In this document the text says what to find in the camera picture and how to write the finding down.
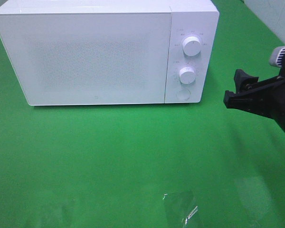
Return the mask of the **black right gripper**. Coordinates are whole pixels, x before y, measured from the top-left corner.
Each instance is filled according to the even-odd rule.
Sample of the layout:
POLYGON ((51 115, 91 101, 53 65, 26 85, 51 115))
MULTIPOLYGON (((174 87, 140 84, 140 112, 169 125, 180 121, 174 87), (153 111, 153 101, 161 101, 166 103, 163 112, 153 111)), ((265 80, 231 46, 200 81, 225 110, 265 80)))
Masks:
POLYGON ((250 76, 242 69, 234 75, 236 92, 226 90, 223 102, 228 109, 237 109, 275 120, 285 133, 285 77, 275 76, 264 80, 265 93, 245 91, 246 86, 258 82, 259 77, 250 76))

